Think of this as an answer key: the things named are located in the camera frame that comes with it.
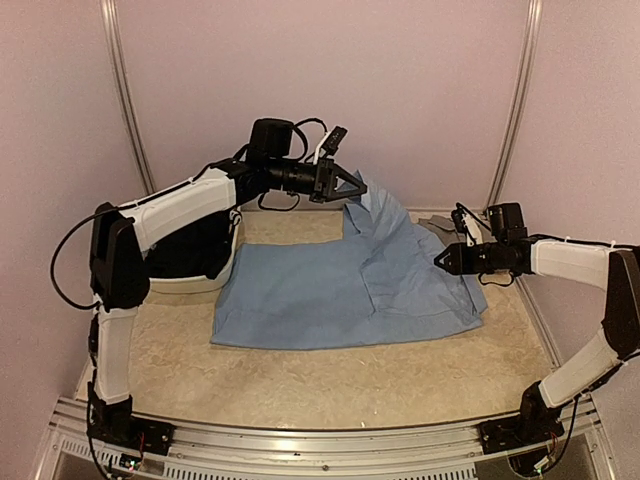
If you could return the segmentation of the light blue long sleeve shirt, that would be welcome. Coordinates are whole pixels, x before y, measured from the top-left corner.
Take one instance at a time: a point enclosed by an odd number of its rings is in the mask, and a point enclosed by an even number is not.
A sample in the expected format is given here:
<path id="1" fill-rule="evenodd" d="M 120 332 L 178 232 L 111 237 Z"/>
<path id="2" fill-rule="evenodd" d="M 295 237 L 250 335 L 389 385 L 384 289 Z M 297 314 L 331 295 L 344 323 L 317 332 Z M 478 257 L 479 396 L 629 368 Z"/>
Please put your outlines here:
<path id="1" fill-rule="evenodd" d="M 411 221 L 360 171 L 367 191 L 343 207 L 343 237 L 243 245 L 216 303 L 214 344 L 326 350 L 434 340 L 482 326 L 488 303 L 473 276 L 434 259 L 438 236 Z"/>

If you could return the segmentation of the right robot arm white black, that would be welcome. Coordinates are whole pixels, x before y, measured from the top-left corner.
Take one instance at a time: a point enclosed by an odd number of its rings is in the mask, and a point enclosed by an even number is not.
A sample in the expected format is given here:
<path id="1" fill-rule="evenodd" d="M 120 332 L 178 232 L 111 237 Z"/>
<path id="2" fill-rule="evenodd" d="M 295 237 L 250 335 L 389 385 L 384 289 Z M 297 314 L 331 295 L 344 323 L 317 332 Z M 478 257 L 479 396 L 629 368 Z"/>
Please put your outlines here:
<path id="1" fill-rule="evenodd" d="M 484 453 L 560 437 L 562 409 L 608 382 L 639 354 L 639 249 L 596 241 L 529 234 L 519 204 L 488 207 L 477 220 L 462 204 L 452 213 L 462 242 L 447 246 L 434 263 L 451 275 L 506 272 L 596 287 L 606 294 L 604 318 L 587 344 L 556 371 L 528 387 L 516 415 L 479 424 Z"/>

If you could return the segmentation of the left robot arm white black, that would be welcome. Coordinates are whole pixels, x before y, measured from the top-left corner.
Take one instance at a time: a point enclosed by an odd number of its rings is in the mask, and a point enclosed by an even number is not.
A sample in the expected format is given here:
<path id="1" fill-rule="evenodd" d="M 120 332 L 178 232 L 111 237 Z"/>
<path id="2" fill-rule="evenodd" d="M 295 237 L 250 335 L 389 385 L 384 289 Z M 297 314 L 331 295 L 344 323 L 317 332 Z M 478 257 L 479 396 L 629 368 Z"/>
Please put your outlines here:
<path id="1" fill-rule="evenodd" d="M 221 288 L 234 258 L 239 209 L 260 202 L 271 190 L 325 203 L 366 193 L 333 157 L 347 134 L 344 127 L 326 130 L 315 148 L 290 157 L 302 123 L 262 118 L 232 157 L 206 165 L 198 174 L 130 204 L 100 205 L 93 216 L 89 256 L 90 286 L 95 302 L 88 351 L 93 365 L 88 383 L 87 436 L 91 440 L 167 455 L 174 425 L 136 417 L 129 387 L 130 341 L 134 319 L 151 287 L 151 250 L 176 232 L 203 219 L 215 221 L 214 255 L 207 281 Z"/>

